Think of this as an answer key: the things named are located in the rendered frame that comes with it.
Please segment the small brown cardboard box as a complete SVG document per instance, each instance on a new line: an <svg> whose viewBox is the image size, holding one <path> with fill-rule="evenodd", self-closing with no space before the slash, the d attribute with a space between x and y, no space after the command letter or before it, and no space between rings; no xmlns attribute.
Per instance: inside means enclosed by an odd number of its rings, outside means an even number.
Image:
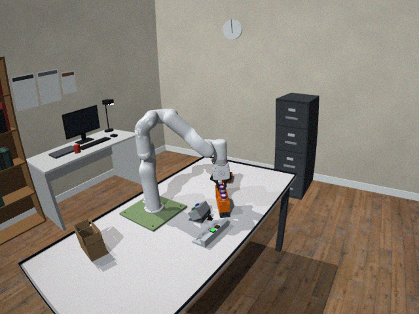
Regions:
<svg viewBox="0 0 419 314"><path fill-rule="evenodd" d="M99 228L88 219L74 224L74 231L79 240L80 246L89 259L93 262L108 254Z"/></svg>

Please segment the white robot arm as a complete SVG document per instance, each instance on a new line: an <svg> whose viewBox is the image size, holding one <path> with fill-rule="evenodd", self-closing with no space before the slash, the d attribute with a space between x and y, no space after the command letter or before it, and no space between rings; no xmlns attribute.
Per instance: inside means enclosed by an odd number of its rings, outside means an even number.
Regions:
<svg viewBox="0 0 419 314"><path fill-rule="evenodd" d="M224 139L203 140L196 130L174 109L158 109L146 112L135 127L137 155L141 159L139 176L143 187L145 211L158 213L164 208L160 202L158 183L156 179L155 147L150 137L150 130L156 124L167 125L182 137L196 152L205 158L212 158L212 163L222 165L227 163L227 142ZM161 206L162 205L162 206Z"/></svg>

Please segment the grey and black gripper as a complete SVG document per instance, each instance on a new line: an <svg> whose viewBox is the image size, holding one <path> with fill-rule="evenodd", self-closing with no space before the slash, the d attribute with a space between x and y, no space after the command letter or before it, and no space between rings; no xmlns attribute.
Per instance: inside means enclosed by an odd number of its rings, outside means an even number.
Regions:
<svg viewBox="0 0 419 314"><path fill-rule="evenodd" d="M226 180L227 179L227 180ZM212 168L212 175L210 180L216 183L216 188L219 189L218 180L225 180L224 187L226 189L227 182L232 179L232 175L230 174L229 164L228 162L222 165L218 165L213 163Z"/></svg>

